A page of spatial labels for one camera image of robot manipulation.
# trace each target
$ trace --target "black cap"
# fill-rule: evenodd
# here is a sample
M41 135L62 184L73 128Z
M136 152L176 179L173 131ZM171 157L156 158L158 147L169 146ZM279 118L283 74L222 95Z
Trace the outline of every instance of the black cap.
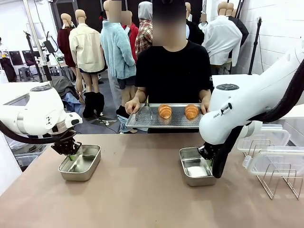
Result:
M172 22L186 18L185 0L153 0L153 20Z

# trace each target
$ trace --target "beige jacket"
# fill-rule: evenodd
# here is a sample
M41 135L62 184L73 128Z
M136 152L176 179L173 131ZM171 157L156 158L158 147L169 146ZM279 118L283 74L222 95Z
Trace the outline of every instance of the beige jacket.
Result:
M71 30L69 36L73 61L86 72L104 69L105 61L101 54L100 33L82 23Z

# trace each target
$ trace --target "stool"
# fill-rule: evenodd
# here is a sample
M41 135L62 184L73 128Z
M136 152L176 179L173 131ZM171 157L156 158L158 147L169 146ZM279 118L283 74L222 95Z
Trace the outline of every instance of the stool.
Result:
M23 77L23 79L24 79L25 82L27 82L28 79L30 79L30 78L33 78L33 79L34 79L34 76L33 76L33 74L31 73L29 67L28 67L28 68L26 68L26 67L21 67L21 68L18 69L18 72L19 72L20 81L22 81L22 80L21 80L21 77Z

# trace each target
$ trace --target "croissant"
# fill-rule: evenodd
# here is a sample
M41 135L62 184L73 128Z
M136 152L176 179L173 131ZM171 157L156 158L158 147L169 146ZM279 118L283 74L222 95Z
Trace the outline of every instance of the croissant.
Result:
M199 114L199 109L197 106L193 105L193 104L189 104L186 106L185 108L185 114L186 114L186 118L188 120L192 120L194 119L195 117L198 116Z
M167 104L160 105L158 108L158 114L163 119L169 119L172 114L172 109Z

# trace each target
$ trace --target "light blue jacket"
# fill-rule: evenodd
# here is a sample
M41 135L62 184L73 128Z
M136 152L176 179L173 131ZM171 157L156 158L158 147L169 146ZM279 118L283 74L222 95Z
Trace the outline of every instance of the light blue jacket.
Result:
M100 41L108 69L114 77L126 79L136 75L129 37L120 23L104 20Z

